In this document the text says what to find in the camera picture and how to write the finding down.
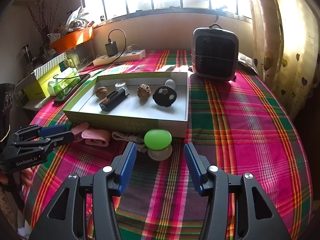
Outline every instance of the green ball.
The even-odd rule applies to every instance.
[[[166,149],[171,142],[172,136],[167,130],[152,129],[144,136],[144,144],[154,151]]]

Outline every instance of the walnut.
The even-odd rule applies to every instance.
[[[97,98],[105,98],[108,95],[108,89],[106,87],[99,87],[96,89]]]
[[[148,99],[151,96],[151,90],[148,85],[142,84],[138,87],[138,97],[140,99]]]

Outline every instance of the finger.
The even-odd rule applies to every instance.
[[[33,173],[32,173],[32,170],[30,168],[28,169],[25,169],[25,170],[22,170],[22,172],[28,177],[28,178],[31,178]]]
[[[0,172],[0,182],[3,184],[8,184],[8,177],[2,172]]]
[[[24,173],[21,173],[21,181],[26,187],[32,187],[32,181]]]

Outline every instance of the bed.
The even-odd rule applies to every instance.
[[[190,65],[191,56],[185,51],[147,51],[142,60],[88,72],[186,72]],[[184,144],[193,142],[199,154],[225,172],[251,172],[276,206],[292,239],[296,239],[310,221],[312,185],[299,135],[282,106],[260,78],[241,64],[235,81],[213,82],[192,74],[189,84],[185,139],[174,138],[172,156],[162,162],[138,153],[128,190],[115,198],[122,238],[199,238],[207,198],[194,190],[183,156]],[[55,106],[53,100],[32,124],[74,126],[63,113],[63,106]],[[80,142],[49,154],[47,163],[33,169],[33,187],[24,190],[24,215],[31,227],[70,173],[93,174],[122,154],[124,147],[123,141],[111,140],[106,148]],[[229,196],[229,237],[233,234],[233,198]],[[91,198],[87,201],[87,224],[88,236],[93,237]]]

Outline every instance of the portable air cooler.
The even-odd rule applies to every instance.
[[[197,28],[193,32],[192,70],[200,77],[230,81],[234,78],[239,53],[238,37],[230,31]]]

